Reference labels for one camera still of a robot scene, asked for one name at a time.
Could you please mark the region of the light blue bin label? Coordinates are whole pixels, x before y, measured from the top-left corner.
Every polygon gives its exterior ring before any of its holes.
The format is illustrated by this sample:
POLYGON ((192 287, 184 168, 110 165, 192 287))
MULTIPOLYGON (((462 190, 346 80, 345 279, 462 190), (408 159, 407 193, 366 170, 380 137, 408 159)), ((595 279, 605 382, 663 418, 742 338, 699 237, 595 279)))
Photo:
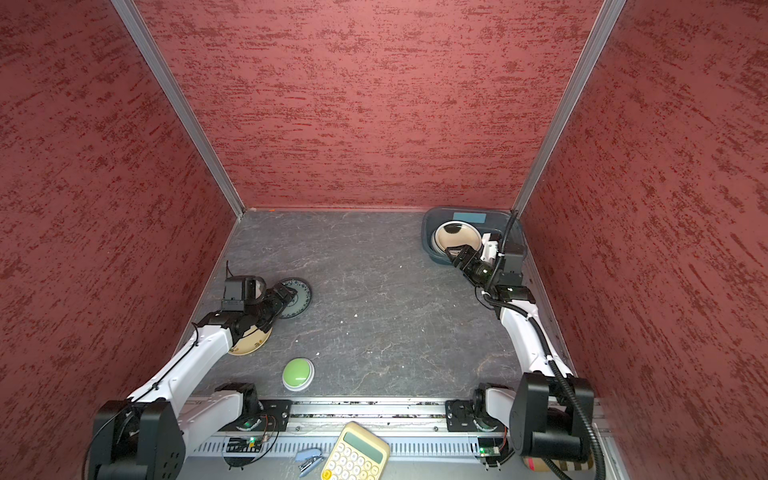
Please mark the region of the light blue bin label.
POLYGON ((455 221, 462 221, 473 224, 484 224, 487 218, 486 213, 479 212, 454 212, 453 219, 455 221))

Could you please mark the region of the aluminium right corner post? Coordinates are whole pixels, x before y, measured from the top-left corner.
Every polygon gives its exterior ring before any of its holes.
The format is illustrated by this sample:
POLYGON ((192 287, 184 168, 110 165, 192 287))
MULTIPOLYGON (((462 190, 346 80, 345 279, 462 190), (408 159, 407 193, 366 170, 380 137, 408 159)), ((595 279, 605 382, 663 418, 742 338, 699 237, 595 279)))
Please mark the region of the aluminium right corner post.
POLYGON ((516 197, 513 210, 517 218, 525 211, 625 5, 625 0, 602 2, 552 121, 516 197))

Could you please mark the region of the blue floral porcelain plate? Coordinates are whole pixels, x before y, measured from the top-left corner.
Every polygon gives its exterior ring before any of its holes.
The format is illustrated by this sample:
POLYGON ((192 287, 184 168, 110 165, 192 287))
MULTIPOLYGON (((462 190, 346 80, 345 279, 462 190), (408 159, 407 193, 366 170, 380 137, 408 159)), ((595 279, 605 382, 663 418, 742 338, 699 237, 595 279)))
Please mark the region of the blue floral porcelain plate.
POLYGON ((279 318, 295 318, 306 311, 312 301, 312 290, 310 285, 300 278, 286 278, 281 280, 280 283, 294 290, 296 294, 283 309, 279 318))

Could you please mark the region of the green push button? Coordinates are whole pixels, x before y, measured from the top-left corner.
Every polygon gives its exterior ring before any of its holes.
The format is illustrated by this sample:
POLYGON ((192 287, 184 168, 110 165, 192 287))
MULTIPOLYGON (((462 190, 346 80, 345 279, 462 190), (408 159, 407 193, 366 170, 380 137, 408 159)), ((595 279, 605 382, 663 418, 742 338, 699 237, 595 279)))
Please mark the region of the green push button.
POLYGON ((300 392, 309 387, 315 377, 315 366, 307 358, 291 359, 282 373, 283 386, 292 392, 300 392))

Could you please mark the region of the blue stapler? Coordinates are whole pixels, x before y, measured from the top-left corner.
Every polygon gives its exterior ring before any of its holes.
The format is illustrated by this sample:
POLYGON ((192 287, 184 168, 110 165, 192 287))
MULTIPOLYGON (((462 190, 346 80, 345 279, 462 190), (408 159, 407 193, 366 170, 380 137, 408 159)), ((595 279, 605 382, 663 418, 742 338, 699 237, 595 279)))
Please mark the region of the blue stapler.
POLYGON ((320 448, 310 448, 299 451, 294 458, 294 462, 298 465, 298 477, 303 478, 307 476, 323 460, 324 455, 320 448))

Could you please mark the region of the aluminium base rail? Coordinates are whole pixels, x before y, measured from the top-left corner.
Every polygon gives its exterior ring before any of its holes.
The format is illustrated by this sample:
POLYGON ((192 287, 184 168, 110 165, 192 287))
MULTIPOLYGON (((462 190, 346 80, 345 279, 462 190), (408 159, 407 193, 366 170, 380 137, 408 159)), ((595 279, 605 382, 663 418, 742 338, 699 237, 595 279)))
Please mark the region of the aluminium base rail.
POLYGON ((543 472, 539 460, 511 456, 496 420, 476 415, 472 400, 406 397, 296 397, 263 399, 265 427, 225 426, 191 452, 192 457, 290 458, 308 449, 328 457, 337 437, 354 422, 390 446, 392 460, 481 462, 496 468, 505 458, 543 472))

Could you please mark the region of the aluminium left corner post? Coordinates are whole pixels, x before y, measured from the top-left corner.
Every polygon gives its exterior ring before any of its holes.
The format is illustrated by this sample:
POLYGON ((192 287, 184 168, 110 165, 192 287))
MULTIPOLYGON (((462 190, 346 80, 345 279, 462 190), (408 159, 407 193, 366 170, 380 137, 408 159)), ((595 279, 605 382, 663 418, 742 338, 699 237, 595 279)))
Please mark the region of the aluminium left corner post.
POLYGON ((227 200, 236 218, 240 219, 247 208, 175 79, 168 63, 164 59, 159 46, 153 39, 138 6, 134 1, 129 0, 112 0, 111 4, 139 49, 145 63, 161 87, 178 119, 181 121, 182 126, 203 159, 219 190, 227 200))

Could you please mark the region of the beige plate under left arm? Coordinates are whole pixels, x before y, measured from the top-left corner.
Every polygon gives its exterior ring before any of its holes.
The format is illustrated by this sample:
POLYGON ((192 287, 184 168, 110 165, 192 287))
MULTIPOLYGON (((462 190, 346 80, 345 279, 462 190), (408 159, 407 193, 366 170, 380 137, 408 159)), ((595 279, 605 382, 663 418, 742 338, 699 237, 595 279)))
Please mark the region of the beige plate under left arm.
POLYGON ((245 332, 244 336, 234 343, 229 350, 233 356, 246 356, 261 348, 270 338, 272 330, 263 331, 257 327, 252 327, 245 332))

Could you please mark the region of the aluminium corner post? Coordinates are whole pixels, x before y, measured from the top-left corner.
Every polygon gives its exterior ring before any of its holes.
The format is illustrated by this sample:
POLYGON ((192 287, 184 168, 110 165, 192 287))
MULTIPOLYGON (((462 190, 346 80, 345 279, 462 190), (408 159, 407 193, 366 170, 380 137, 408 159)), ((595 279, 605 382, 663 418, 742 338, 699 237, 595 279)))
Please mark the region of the aluminium corner post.
POLYGON ((602 2, 552 121, 516 197, 513 210, 517 218, 525 211, 625 5, 625 0, 602 2))
POLYGON ((139 49, 145 63, 161 87, 178 119, 181 121, 182 126, 203 159, 219 190, 227 200, 236 218, 240 219, 247 208, 175 79, 168 63, 164 59, 159 46, 153 39, 138 6, 134 1, 129 0, 112 0, 111 4, 139 49))

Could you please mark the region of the cream yellow plate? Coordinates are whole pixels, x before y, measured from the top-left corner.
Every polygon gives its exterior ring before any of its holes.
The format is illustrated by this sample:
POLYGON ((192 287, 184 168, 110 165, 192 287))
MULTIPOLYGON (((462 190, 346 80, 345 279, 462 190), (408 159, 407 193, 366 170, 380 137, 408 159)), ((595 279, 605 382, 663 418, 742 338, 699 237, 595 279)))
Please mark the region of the cream yellow plate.
POLYGON ((478 251, 482 248, 481 237, 480 232, 471 224, 452 220, 441 224, 432 233, 431 246, 440 253, 461 245, 471 245, 478 251))

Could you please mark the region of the translucent blue plastic bin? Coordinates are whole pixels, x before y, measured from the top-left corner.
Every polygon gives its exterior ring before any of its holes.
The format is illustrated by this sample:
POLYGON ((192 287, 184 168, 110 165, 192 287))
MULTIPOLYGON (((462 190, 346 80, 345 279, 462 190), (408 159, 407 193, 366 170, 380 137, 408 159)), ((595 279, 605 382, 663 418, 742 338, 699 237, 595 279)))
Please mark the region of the translucent blue plastic bin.
POLYGON ((443 265, 450 265, 446 253, 449 248, 468 245, 489 260, 501 247, 512 214, 497 210, 436 207, 422 218, 421 241, 430 258, 443 265))

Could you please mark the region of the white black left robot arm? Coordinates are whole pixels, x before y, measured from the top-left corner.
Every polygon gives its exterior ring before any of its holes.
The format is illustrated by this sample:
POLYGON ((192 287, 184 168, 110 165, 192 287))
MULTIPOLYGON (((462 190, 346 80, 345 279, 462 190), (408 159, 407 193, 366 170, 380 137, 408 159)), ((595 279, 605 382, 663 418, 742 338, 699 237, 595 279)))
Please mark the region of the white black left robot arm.
POLYGON ((126 399, 99 409, 82 478, 175 479, 188 453, 221 428, 267 432, 276 422, 263 415, 252 384, 230 382, 199 402, 189 399, 220 358, 260 348, 277 320, 300 315, 311 300, 300 278, 267 286, 259 276, 228 275, 220 308, 194 324, 186 345, 126 399))

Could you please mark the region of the yellow calculator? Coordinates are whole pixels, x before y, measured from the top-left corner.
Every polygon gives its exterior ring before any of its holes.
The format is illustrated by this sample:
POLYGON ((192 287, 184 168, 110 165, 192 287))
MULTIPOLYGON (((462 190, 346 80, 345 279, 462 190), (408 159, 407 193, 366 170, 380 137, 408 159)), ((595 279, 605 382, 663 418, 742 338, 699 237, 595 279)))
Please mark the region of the yellow calculator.
POLYGON ((356 422, 345 425, 321 470, 322 480, 379 480, 391 448, 356 422))

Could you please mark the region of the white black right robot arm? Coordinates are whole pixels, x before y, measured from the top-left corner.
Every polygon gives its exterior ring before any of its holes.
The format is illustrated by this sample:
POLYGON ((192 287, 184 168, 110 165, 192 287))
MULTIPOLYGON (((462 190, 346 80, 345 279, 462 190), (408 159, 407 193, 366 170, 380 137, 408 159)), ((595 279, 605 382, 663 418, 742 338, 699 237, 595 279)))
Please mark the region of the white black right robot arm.
POLYGON ((484 389, 485 414, 507 428, 515 455, 539 458, 561 478, 565 473, 560 461, 592 461, 595 476, 603 479, 605 458, 593 427, 594 391, 556 353, 541 325, 533 293, 522 285, 496 281, 501 255, 490 265, 469 245, 450 247, 446 254, 494 309, 522 367, 515 390, 484 389))

